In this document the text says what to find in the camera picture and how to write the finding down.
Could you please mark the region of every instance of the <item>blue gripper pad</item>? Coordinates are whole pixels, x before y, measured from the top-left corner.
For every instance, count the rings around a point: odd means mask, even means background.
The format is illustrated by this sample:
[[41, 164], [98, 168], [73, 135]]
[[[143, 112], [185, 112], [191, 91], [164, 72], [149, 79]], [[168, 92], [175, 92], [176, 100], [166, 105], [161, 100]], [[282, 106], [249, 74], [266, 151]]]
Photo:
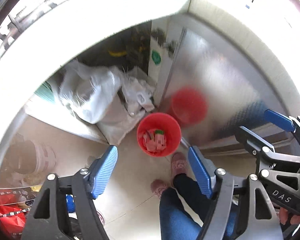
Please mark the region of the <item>blue gripper pad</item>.
[[216, 167], [213, 162], [202, 156], [197, 146], [191, 146], [188, 151], [188, 160], [197, 179], [201, 193], [211, 198], [216, 185]]
[[88, 193], [92, 199], [102, 194], [108, 184], [118, 159], [118, 149], [110, 145], [100, 159], [94, 160], [89, 168]]
[[286, 132], [293, 132], [295, 130], [292, 120], [283, 114], [279, 114], [275, 111], [268, 109], [265, 111], [263, 117], [268, 122], [275, 124], [276, 126], [280, 127]]

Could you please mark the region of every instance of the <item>shoe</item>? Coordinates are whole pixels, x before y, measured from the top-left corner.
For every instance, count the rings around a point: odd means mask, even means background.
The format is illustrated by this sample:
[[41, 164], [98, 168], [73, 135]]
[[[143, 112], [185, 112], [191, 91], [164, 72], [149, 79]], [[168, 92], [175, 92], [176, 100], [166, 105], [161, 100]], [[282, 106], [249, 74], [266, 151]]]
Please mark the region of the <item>shoe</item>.
[[183, 155], [181, 152], [176, 152], [173, 154], [171, 158], [171, 175], [172, 175], [172, 181], [174, 177], [181, 173], [187, 173], [187, 158]]
[[151, 183], [150, 188], [152, 193], [160, 199], [162, 193], [168, 188], [168, 185], [161, 179], [156, 179]]

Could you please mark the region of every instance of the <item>metal hinge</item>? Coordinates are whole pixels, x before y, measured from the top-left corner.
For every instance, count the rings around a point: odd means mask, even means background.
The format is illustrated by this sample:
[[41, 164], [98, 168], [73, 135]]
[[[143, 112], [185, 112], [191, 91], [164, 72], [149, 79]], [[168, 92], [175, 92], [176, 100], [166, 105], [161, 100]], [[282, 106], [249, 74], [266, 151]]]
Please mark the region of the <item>metal hinge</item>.
[[169, 58], [173, 58], [173, 55], [176, 51], [178, 43], [174, 40], [166, 41], [166, 35], [164, 31], [160, 28], [151, 32], [151, 37], [153, 37], [161, 48], [166, 48], [168, 50]]

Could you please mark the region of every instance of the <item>finger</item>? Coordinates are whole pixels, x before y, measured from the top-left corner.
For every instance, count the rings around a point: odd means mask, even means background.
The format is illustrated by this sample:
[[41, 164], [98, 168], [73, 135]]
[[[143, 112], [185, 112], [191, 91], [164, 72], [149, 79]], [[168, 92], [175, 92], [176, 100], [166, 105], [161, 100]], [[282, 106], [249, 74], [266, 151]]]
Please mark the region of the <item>finger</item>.
[[290, 224], [292, 225], [300, 224], [300, 216], [294, 215], [290, 220]]
[[284, 209], [283, 207], [280, 208], [279, 220], [280, 220], [280, 223], [283, 225], [285, 225], [288, 220], [288, 211], [286, 209]]

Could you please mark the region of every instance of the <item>dark pants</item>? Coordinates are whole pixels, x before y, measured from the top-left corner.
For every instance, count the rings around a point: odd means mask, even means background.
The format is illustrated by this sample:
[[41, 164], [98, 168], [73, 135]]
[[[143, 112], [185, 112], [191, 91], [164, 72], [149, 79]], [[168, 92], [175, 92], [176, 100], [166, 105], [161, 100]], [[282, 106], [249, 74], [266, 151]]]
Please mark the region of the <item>dark pants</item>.
[[[173, 179], [173, 185], [204, 222], [211, 200], [201, 193], [198, 183], [187, 177], [186, 174], [178, 174]], [[226, 230], [227, 235], [231, 235], [233, 232], [233, 222], [230, 220], [234, 221], [235, 219], [236, 207], [233, 205], [231, 208]], [[162, 193], [159, 214], [162, 240], [196, 240], [201, 227], [185, 211], [177, 192], [173, 188], [168, 188]]]

